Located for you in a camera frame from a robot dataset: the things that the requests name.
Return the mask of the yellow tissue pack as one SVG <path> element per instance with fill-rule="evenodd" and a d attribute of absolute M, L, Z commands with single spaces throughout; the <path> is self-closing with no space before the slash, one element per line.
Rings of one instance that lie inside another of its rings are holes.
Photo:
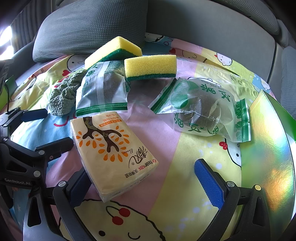
<path fill-rule="evenodd" d="M 103 202 L 140 183 L 158 161 L 115 111 L 70 122 L 82 165 Z"/>

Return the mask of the grey sofa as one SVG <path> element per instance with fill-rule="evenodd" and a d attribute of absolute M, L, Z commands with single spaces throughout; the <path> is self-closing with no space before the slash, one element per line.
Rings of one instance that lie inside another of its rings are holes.
<path fill-rule="evenodd" d="M 1 1 L 1 29 L 33 49 L 44 19 L 75 1 Z M 183 40 L 258 74 L 284 106 L 294 102 L 295 27 L 272 1 L 147 1 L 145 33 Z"/>

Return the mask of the green white cardboard box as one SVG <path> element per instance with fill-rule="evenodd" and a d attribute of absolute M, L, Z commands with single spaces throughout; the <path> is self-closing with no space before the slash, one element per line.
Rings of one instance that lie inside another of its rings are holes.
<path fill-rule="evenodd" d="M 251 141 L 241 144 L 241 184 L 266 194 L 271 238 L 277 240 L 295 214 L 295 120 L 265 91 L 249 107 Z"/>

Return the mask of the colourful cartoon bedsheet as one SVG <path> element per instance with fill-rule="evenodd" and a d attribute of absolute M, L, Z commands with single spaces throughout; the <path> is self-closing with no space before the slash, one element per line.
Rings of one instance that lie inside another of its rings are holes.
<path fill-rule="evenodd" d="M 236 99 L 245 98 L 248 106 L 255 100 L 259 91 L 263 89 L 271 96 L 270 86 L 258 75 L 246 70 L 244 66 L 233 62 L 233 67 L 222 67 L 218 63 L 217 53 L 210 50 L 198 50 L 192 44 L 180 40 L 167 38 L 159 40 L 159 45 L 152 46 L 152 53 L 159 47 L 165 53 L 165 45 L 170 47 L 171 54 L 181 55 L 180 47 L 185 51 L 184 56 L 178 57 L 177 76 L 182 78 L 201 77 L 209 81 L 215 81 L 229 90 Z M 191 61 L 193 54 L 202 54 L 210 57 L 205 64 Z M 57 87 L 63 78 L 74 70 L 67 69 L 66 60 L 70 57 L 60 57 L 43 65 L 31 74 L 25 74 L 27 79 L 16 90 L 17 98 L 29 109 L 47 107 L 46 100 L 54 87 Z M 115 225 L 112 217 L 104 209 L 105 204 L 100 201 L 99 195 L 92 185 L 83 198 L 82 204 L 75 209 L 81 215 L 81 219 L 90 231 L 94 231 L 96 238 L 106 240 L 127 240 L 128 232 L 131 238 L 138 240 L 197 240 L 206 228 L 217 208 L 210 207 L 206 194 L 202 194 L 202 187 L 193 175 L 193 164 L 198 158 L 209 158 L 209 164 L 215 169 L 222 168 L 221 174 L 234 178 L 241 183 L 241 171 L 236 164 L 231 164 L 226 141 L 215 135 L 212 137 L 200 137 L 180 133 L 172 130 L 163 120 L 148 109 L 161 89 L 165 87 L 167 80 L 144 80 L 132 84 L 132 90 L 128 95 L 128 112 L 121 113 L 121 117 L 148 147 L 149 151 L 159 161 L 159 165 L 152 174 L 144 179 L 135 188 L 116 197 L 110 202 L 111 214 L 119 215 L 115 208 L 124 208 L 123 224 Z M 46 144 L 63 138 L 70 133 L 70 120 L 76 114 L 73 111 L 68 116 L 50 117 L 46 120 L 37 120 L 22 124 L 12 135 L 12 140 L 26 148 L 34 149 L 39 144 Z M 58 181 L 68 180 L 75 171 L 81 169 L 82 164 L 76 148 L 62 154 L 53 160 L 47 169 L 46 184 L 49 187 L 58 184 Z M 8 210 L 1 198 L 1 213 L 11 233 L 16 240 L 23 239 L 23 221 L 25 208 L 29 196 L 29 190 L 15 189 L 12 192 L 14 205 Z"/>

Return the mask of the yellow green sponge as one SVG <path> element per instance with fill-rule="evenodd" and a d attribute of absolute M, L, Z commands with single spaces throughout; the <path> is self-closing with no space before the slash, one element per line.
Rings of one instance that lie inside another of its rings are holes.
<path fill-rule="evenodd" d="M 97 62 L 118 61 L 140 56 L 142 56 L 140 47 L 121 36 L 117 36 L 85 59 L 85 69 L 89 69 Z"/>
<path fill-rule="evenodd" d="M 128 81 L 170 78 L 177 73 L 176 55 L 150 55 L 125 59 L 125 77 Z"/>

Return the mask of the clear green tea bag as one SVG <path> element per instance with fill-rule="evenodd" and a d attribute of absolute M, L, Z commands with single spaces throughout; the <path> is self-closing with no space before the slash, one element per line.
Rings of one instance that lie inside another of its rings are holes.
<path fill-rule="evenodd" d="M 246 101 L 204 78 L 173 78 L 149 109 L 178 132 L 220 135 L 234 143 L 251 140 Z"/>
<path fill-rule="evenodd" d="M 88 69 L 76 92 L 76 116 L 125 112 L 129 91 L 124 61 L 97 62 Z"/>

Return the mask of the green cloth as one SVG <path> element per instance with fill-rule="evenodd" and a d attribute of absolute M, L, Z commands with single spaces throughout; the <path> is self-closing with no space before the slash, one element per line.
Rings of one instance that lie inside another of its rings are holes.
<path fill-rule="evenodd" d="M 75 71 L 52 91 L 49 101 L 49 110 L 52 115 L 64 116 L 71 112 L 76 101 L 76 92 L 86 73 L 87 70 L 83 68 Z"/>

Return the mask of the grey textured pillow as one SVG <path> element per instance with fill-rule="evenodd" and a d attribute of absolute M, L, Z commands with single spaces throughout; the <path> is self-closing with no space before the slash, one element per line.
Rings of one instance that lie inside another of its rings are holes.
<path fill-rule="evenodd" d="M 33 60 L 91 54 L 117 36 L 144 43 L 147 1 L 75 1 L 48 15 L 33 47 Z"/>

